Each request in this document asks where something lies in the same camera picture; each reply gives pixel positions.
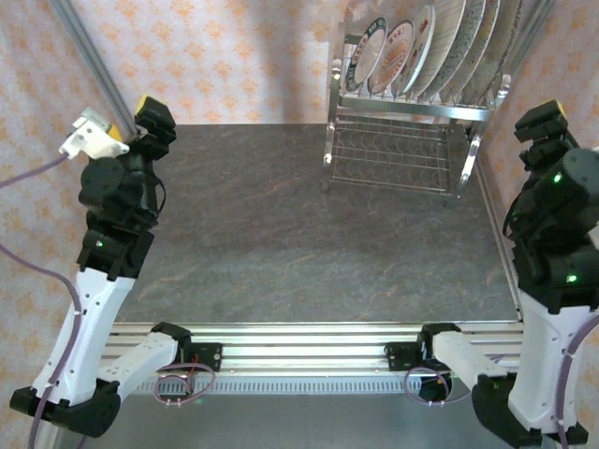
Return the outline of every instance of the stainless steel dish rack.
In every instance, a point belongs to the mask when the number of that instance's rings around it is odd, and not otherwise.
[[[347,35],[345,24],[339,24],[321,191],[340,182],[460,197],[482,135],[509,91],[510,76],[476,105],[460,104],[460,93],[445,103],[438,95],[427,102],[394,98],[389,88],[379,95],[369,95],[364,86],[349,93],[345,73],[360,38]]]

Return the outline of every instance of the dish rack leg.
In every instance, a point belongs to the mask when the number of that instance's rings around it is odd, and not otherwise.
[[[489,99],[489,102],[492,102],[492,106],[494,106],[494,110],[502,105],[509,92],[509,86],[511,83],[512,77],[510,75],[504,75],[502,77],[502,85],[497,93],[497,98],[495,100]],[[478,150],[480,149],[480,142],[482,140],[487,127],[489,126],[490,120],[486,120],[484,122],[475,123],[472,128],[470,135],[470,148],[468,149],[468,156],[466,157],[466,162],[464,163],[464,168],[461,171],[460,181],[458,182],[458,186],[456,187],[456,197],[459,198],[461,196],[461,192],[466,185],[466,182],[472,176],[472,170],[475,167],[476,157],[478,156]]]
[[[325,154],[322,161],[322,177],[320,178],[320,192],[329,191],[329,180],[333,175],[331,166],[333,159],[333,140],[335,139],[335,125],[337,124],[337,105],[339,104],[339,91],[341,89],[341,72],[343,69],[343,44],[345,42],[345,24],[340,23],[333,53],[333,64],[330,73],[329,86],[329,116],[327,117],[327,137],[325,140]]]

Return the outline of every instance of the cable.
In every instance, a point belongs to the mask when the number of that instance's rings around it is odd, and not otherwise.
[[[443,383],[443,387],[445,388],[446,391],[446,400],[440,400],[440,401],[432,401],[432,400],[424,400],[423,398],[421,398],[420,396],[416,396],[414,393],[412,393],[409,388],[408,388],[408,379],[411,375],[413,375],[416,371],[426,371],[430,374],[434,374],[439,380],[441,380],[441,382]],[[430,369],[430,368],[426,368],[426,367],[415,367],[412,368],[410,370],[408,370],[408,372],[405,373],[405,377],[403,378],[403,391],[405,391],[405,394],[407,395],[407,397],[409,399],[411,399],[413,402],[417,402],[420,405],[428,405],[429,407],[431,406],[441,406],[443,407],[446,404],[455,404],[456,402],[460,402],[466,398],[468,398],[470,396],[470,392],[468,392],[467,394],[465,394],[464,396],[460,397],[460,398],[456,398],[456,399],[449,399],[449,396],[451,395],[451,392],[453,391],[453,388],[450,390],[449,386],[447,385],[447,381],[445,380],[445,378],[442,375],[443,373],[440,371],[436,371],[434,369]]]
[[[165,184],[162,182],[162,180],[160,178],[158,178],[157,176],[155,178],[156,178],[156,181],[158,182],[158,185],[160,187],[162,187],[162,193],[164,194],[162,196],[162,203],[160,204],[160,207],[158,208],[158,215],[160,215],[160,213],[162,212],[162,209],[165,208],[165,204],[167,204],[167,187],[165,187]]]
[[[33,178],[35,175],[38,175],[46,170],[58,166],[59,164],[63,163],[67,158],[68,156],[66,154],[62,155],[58,159],[49,162],[45,166],[35,168],[33,170],[22,173],[21,175],[15,176],[14,178],[10,178],[9,180],[2,181],[0,182],[0,190],[4,189],[5,187],[9,187],[9,185],[12,185],[16,182]],[[50,276],[51,278],[54,278],[55,280],[62,282],[65,285],[66,290],[68,290],[68,293],[71,295],[71,300],[73,301],[73,308],[75,310],[75,316],[73,318],[73,328],[71,329],[71,334],[68,337],[65,351],[60,356],[60,359],[58,360],[58,363],[56,364],[54,371],[50,376],[50,379],[48,379],[48,386],[42,393],[39,403],[37,404],[36,413],[34,415],[34,420],[31,425],[31,431],[29,432],[29,440],[27,443],[29,449],[35,449],[37,432],[39,431],[39,424],[41,422],[41,415],[44,412],[44,408],[46,406],[46,403],[48,402],[48,398],[50,397],[51,391],[56,385],[56,382],[58,381],[58,378],[60,377],[60,374],[62,373],[63,368],[65,367],[66,361],[73,352],[73,347],[75,346],[75,342],[77,341],[77,337],[79,336],[79,331],[81,327],[81,301],[73,283],[62,274],[39,267],[35,264],[32,264],[31,262],[27,262],[23,258],[13,253],[7,247],[5,247],[2,243],[0,243],[0,253],[3,253],[5,256],[9,257],[13,261],[23,265],[26,268],[29,268],[37,273],[45,274],[46,276]],[[83,439],[81,440],[78,446],[80,449],[85,443],[85,439],[86,438],[83,437]]]
[[[216,381],[216,373],[214,372],[214,370],[212,368],[210,368],[208,365],[204,365],[202,363],[175,363],[173,365],[168,365],[166,367],[162,367],[160,369],[160,371],[166,370],[166,369],[181,369],[181,368],[204,369],[211,374],[211,379],[208,382],[208,385],[206,385],[204,388],[199,390],[197,393],[189,395],[184,399],[177,398],[176,403],[179,407],[181,407],[183,404],[186,404],[187,402],[191,402],[192,400],[196,400],[197,398],[204,396],[209,390],[212,389],[212,387],[214,386],[214,382]],[[156,400],[158,402],[161,402],[168,407],[172,401],[170,399],[160,398],[160,394],[158,393],[161,383],[163,383],[167,379],[173,379],[178,382],[182,382],[186,386],[188,386],[188,383],[187,383],[186,379],[184,379],[181,376],[177,376],[175,374],[170,374],[168,376],[161,377],[160,379],[158,379],[156,381],[156,385],[153,387],[153,396],[156,398]]]
[[[191,362],[198,363],[197,354],[193,354],[193,356],[191,357]],[[188,391],[189,394],[191,394],[194,391],[194,386],[191,383],[192,379],[194,378],[194,371],[196,371],[196,367],[191,368],[191,370],[189,371],[189,374],[187,374],[187,385],[189,387],[189,391]]]
[[[505,215],[503,232],[504,232],[504,236],[506,236],[507,238],[511,237],[511,235],[510,236],[507,235],[507,227],[509,226],[509,219],[512,218],[512,214],[514,213],[514,210],[516,209],[516,204],[518,203],[519,197],[520,197],[520,194],[518,194],[518,196],[516,196],[514,201],[512,201],[512,204],[510,205],[509,209],[507,210],[507,214]]]
[[[560,435],[560,445],[562,446],[562,449],[568,449],[568,440],[565,434],[565,428],[563,427],[563,415],[565,409],[565,388],[568,385],[568,377],[570,376],[570,369],[572,368],[572,359],[584,339],[597,326],[599,326],[599,315],[593,316],[591,320],[580,328],[574,338],[570,340],[570,344],[566,348],[562,366],[560,368],[555,400],[555,417],[558,422],[558,434]]]

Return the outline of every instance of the decorative plate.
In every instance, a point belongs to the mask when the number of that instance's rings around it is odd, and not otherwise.
[[[466,54],[466,58],[460,65],[460,68],[456,74],[441,91],[442,101],[448,102],[453,96],[459,94],[464,86],[468,83],[473,73],[475,73],[476,67],[482,59],[485,49],[489,45],[491,33],[493,32],[495,22],[497,21],[497,13],[499,12],[500,3],[501,0],[487,0],[485,14],[483,15],[483,21],[480,24],[478,33],[476,33],[475,42],[472,44],[468,54]]]
[[[505,60],[514,45],[520,19],[521,0],[504,0],[499,6],[495,29],[490,37],[475,73],[461,94],[461,101],[474,105],[487,94],[493,82],[501,75]]]
[[[435,2],[436,17],[431,49],[422,70],[414,81],[412,90],[408,93],[412,98],[420,96],[429,87],[443,65],[460,28],[465,6],[466,0],[437,0]]]
[[[460,68],[461,63],[464,62],[466,53],[475,41],[476,33],[478,33],[480,23],[483,21],[484,12],[485,0],[466,0],[466,8],[461,18],[460,29],[451,45],[451,49],[443,65],[441,65],[439,72],[420,99],[428,100],[433,98],[451,81]]]
[[[376,63],[383,53],[387,36],[387,21],[384,17],[376,19],[362,35],[349,60],[345,89],[354,92],[372,74]]]
[[[434,30],[434,7],[425,5],[414,18],[414,45],[407,63],[400,70],[400,75],[391,84],[393,96],[403,94],[412,87],[424,61],[429,54]]]
[[[368,92],[380,94],[397,78],[407,61],[414,44],[414,25],[403,21],[395,26],[387,36],[383,56],[368,78]]]

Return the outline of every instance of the metal pole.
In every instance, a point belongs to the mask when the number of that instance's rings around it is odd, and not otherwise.
[[[514,77],[554,6],[555,0],[537,0],[536,5],[529,14],[529,17],[527,17],[526,23],[516,38],[514,49],[512,49],[507,58],[504,73],[509,73]]]
[[[81,18],[70,0],[50,0],[56,15],[60,18],[68,33],[71,35],[77,48],[79,49],[85,64],[92,71],[104,95],[109,100],[110,105],[117,115],[120,122],[120,130],[125,140],[133,137],[137,133],[135,122],[121,96],[118,88],[106,65],[102,61],[100,54],[92,42],[87,30],[83,26]]]

